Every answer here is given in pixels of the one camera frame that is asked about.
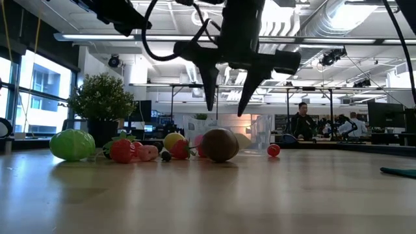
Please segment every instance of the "support pole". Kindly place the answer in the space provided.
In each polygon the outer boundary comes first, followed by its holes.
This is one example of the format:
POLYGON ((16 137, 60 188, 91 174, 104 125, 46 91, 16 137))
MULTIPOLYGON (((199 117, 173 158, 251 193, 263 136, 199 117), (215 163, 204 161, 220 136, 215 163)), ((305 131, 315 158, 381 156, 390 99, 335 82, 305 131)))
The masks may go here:
POLYGON ((220 99, 220 96, 218 95, 219 92, 220 92, 220 88, 217 87, 216 88, 216 120, 218 120, 218 108, 219 108, 219 106, 218 106, 218 100, 220 99))
POLYGON ((287 123, 286 123, 286 132, 291 132, 291 119, 290 119, 290 113, 289 113, 289 89, 286 89, 286 104, 287 104, 287 123))
POLYGON ((332 103, 332 89, 330 89, 330 109, 331 109, 331 140, 334 140, 333 138, 333 131, 335 130, 333 128, 333 103, 332 103))
POLYGON ((172 100, 170 102, 170 123, 174 120, 174 88, 175 86, 172 85, 172 100))

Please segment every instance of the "security camera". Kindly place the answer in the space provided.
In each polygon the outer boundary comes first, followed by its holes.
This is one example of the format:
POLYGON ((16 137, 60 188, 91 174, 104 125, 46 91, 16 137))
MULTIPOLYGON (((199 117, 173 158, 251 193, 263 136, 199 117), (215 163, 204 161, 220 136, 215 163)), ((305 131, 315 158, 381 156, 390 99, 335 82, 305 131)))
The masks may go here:
POLYGON ((119 55, 111 55, 111 58, 109 60, 109 66, 111 68, 118 68, 120 66, 121 62, 118 57, 119 55))

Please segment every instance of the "green plant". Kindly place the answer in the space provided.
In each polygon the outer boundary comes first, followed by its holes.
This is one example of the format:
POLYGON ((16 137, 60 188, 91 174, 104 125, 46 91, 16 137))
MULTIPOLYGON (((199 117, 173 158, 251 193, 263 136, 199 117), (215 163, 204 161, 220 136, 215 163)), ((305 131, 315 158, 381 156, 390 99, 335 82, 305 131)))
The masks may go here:
POLYGON ((207 114, 195 114, 194 119, 196 120, 207 120, 208 115, 207 114))
POLYGON ((134 111, 133 95, 124 92, 123 81, 108 73, 85 75, 84 84, 75 88, 68 106, 82 118, 115 121, 134 111))

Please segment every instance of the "ceiling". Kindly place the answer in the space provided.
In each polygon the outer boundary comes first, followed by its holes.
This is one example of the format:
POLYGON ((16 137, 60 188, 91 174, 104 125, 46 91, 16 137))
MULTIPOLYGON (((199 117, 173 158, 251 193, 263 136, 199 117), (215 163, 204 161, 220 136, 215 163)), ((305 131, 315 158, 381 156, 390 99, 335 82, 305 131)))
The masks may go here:
MULTIPOLYGON (((62 33, 94 33, 94 34, 117 34, 112 25, 105 25, 96 19, 96 15, 85 12, 70 0, 50 0, 34 1, 34 0, 15 0, 24 8, 35 15, 41 13, 44 21, 62 33)), ((310 6, 297 11, 300 24, 302 24, 323 2, 324 0, 309 0, 310 6)), ((144 15, 149 1, 134 1, 135 8, 144 15)), ((209 6, 202 3, 201 7, 208 10, 210 18, 217 23, 222 21, 220 16, 220 6, 209 6)), ((148 34, 195 34, 200 26, 195 25, 192 20, 193 8, 181 6, 177 3, 169 1, 161 1, 156 5, 150 21, 153 24, 152 30, 148 34)), ((412 30, 408 26, 401 12, 396 14, 398 22, 402 27, 402 31, 406 38, 414 38, 412 30)), ((211 34, 217 34, 212 26, 209 26, 211 34)), ((377 8, 361 25, 350 31, 347 36, 351 37, 390 37, 397 38, 396 31, 389 19, 387 12, 383 8, 377 8)), ((157 55, 167 55, 172 52, 173 44, 169 42, 150 42, 151 50, 157 55)), ((141 47, 140 42, 95 42, 91 48, 106 47, 141 47)), ((386 71, 394 68, 394 65, 404 62, 404 54, 400 46, 347 46, 348 56, 362 69, 364 72, 370 72, 371 77, 379 85, 385 84, 386 71)), ((409 48, 411 56, 416 54, 416 48, 409 48)), ((105 49, 100 49, 98 57, 103 61, 110 57, 105 49)), ((134 61, 134 55, 120 55, 124 62, 134 61)), ((181 73, 186 73, 186 67, 183 60, 177 59, 170 62, 157 62, 148 58, 152 65, 149 70, 148 77, 153 83, 165 81, 168 78, 178 79, 181 73)), ((296 75, 296 79, 292 78, 294 85, 319 85, 324 80, 325 84, 342 85, 346 84, 347 79, 357 77, 361 74, 354 64, 348 59, 343 58, 335 63, 335 66, 322 68, 317 64, 318 60, 311 60, 296 75)), ((221 67, 224 74, 226 66, 221 67)))

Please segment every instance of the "man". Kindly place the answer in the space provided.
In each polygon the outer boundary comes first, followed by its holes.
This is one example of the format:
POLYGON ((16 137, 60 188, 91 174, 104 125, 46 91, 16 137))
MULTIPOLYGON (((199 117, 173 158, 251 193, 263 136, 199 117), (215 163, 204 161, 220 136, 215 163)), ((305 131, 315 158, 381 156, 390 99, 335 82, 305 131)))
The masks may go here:
POLYGON ((307 115, 306 103, 301 102, 298 106, 299 112, 297 112, 291 120, 293 136, 304 140, 311 140, 313 137, 313 130, 317 127, 317 124, 309 115, 307 115))
MULTIPOLYGON (((350 120, 351 122, 357 125, 357 130, 352 131, 348 134, 348 137, 361 137, 363 133, 367 133, 367 128, 365 127, 365 123, 357 119, 357 113, 351 112, 350 113, 350 120)), ((347 121, 338 128, 340 133, 345 133, 352 129, 352 124, 348 123, 347 121)))

